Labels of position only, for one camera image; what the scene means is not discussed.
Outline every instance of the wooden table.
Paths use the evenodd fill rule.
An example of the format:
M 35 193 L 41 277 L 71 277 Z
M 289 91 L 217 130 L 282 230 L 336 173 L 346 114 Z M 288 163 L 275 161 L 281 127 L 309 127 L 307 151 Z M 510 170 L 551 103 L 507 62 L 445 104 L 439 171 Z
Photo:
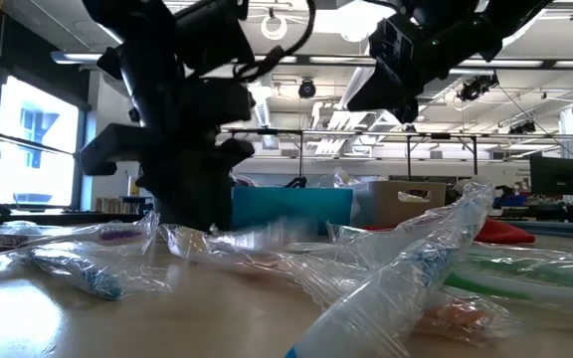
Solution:
M 172 293 L 103 301 L 0 261 L 0 357 L 284 357 L 320 309 L 301 288 L 183 263 L 158 243 Z M 520 308 L 536 328 L 485 348 L 414 336 L 413 357 L 573 358 L 573 317 Z

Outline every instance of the teal box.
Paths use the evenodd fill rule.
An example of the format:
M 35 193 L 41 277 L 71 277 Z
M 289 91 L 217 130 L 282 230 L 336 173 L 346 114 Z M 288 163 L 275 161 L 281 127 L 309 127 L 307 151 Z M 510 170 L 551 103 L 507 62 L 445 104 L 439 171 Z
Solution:
M 233 190 L 233 226 L 243 229 L 274 222 L 280 217 L 316 219 L 320 235 L 326 222 L 349 225 L 353 204 L 350 189 L 255 188 Z

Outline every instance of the window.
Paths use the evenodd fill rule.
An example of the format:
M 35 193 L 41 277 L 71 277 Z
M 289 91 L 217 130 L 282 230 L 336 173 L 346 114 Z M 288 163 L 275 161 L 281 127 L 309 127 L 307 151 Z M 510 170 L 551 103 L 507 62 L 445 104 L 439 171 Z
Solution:
M 0 203 L 72 204 L 79 109 L 13 77 L 0 103 Z

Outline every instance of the red cloth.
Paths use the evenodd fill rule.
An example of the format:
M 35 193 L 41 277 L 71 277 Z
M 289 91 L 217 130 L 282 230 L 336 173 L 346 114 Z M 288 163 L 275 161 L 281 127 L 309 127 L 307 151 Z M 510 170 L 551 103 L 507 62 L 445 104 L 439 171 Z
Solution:
M 534 236 L 526 231 L 488 218 L 475 241 L 486 244 L 531 244 Z

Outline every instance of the computer monitor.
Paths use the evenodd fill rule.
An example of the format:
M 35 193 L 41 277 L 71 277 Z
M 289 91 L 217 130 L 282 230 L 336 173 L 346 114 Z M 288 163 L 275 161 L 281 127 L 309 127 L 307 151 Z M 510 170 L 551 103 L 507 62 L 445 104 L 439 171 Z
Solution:
M 529 157 L 532 194 L 573 195 L 573 159 Z

